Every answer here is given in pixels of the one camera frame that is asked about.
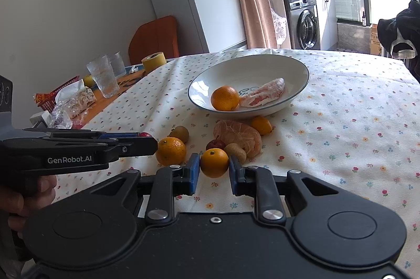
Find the person's left hand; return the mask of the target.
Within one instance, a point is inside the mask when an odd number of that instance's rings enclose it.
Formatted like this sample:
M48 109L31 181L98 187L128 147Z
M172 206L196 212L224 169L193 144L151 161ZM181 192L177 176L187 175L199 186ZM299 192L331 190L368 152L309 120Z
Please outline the person's left hand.
M43 176L37 179L34 196L24 198L20 193L1 188L1 211L9 213L9 228L22 232L27 218L35 211L50 205L56 197L57 177Z

